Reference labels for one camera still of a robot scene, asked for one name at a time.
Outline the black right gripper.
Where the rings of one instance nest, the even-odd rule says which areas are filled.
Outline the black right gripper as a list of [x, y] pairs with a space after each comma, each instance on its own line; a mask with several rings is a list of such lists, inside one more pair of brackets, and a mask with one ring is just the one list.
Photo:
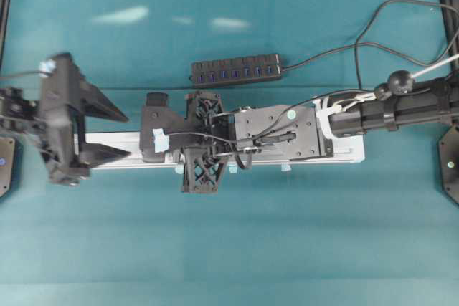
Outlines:
[[186, 96], [186, 115], [175, 124], [176, 140], [184, 157], [184, 193], [216, 193], [232, 144], [223, 118], [220, 95], [196, 91]]

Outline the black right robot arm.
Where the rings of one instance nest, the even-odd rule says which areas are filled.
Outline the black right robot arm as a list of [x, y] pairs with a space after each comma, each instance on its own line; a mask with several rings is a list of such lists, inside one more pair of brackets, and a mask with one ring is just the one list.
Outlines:
[[281, 146], [289, 160], [330, 156], [335, 140], [369, 130], [396, 131], [401, 126], [444, 123], [439, 142], [445, 192], [458, 200], [458, 78], [452, 74], [415, 85], [383, 83], [373, 91], [330, 92], [297, 105], [246, 108], [224, 113], [219, 101], [192, 95], [183, 126], [169, 129], [179, 146], [218, 145], [220, 151], [252, 156], [267, 146]]

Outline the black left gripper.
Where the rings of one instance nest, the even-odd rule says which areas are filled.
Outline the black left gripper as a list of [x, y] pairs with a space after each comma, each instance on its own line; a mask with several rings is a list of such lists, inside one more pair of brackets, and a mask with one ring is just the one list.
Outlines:
[[35, 118], [39, 147], [49, 181], [76, 186], [90, 177], [90, 168], [119, 161], [131, 153], [100, 143], [85, 142], [85, 116], [127, 123], [128, 117], [70, 59], [70, 98], [41, 99]]

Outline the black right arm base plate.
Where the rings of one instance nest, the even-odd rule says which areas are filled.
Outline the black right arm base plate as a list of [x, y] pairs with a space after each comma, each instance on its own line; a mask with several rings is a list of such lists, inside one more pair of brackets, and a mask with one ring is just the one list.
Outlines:
[[443, 191], [458, 204], [458, 126], [452, 126], [441, 137], [438, 153]]

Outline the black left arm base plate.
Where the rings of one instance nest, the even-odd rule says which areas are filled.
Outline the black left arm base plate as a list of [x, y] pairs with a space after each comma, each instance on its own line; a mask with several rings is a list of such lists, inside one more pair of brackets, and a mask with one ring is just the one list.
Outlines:
[[16, 141], [13, 138], [1, 137], [0, 144], [0, 196], [4, 196], [11, 187]]

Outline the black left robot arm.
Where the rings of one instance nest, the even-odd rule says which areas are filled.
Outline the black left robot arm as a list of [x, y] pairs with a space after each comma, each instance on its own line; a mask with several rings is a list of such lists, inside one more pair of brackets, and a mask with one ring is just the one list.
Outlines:
[[70, 54], [49, 59], [38, 73], [38, 100], [25, 99], [19, 88], [1, 89], [1, 129], [30, 137], [51, 183], [76, 186], [92, 169], [129, 156], [126, 150], [87, 142], [87, 117], [122, 123], [128, 118], [86, 80]]

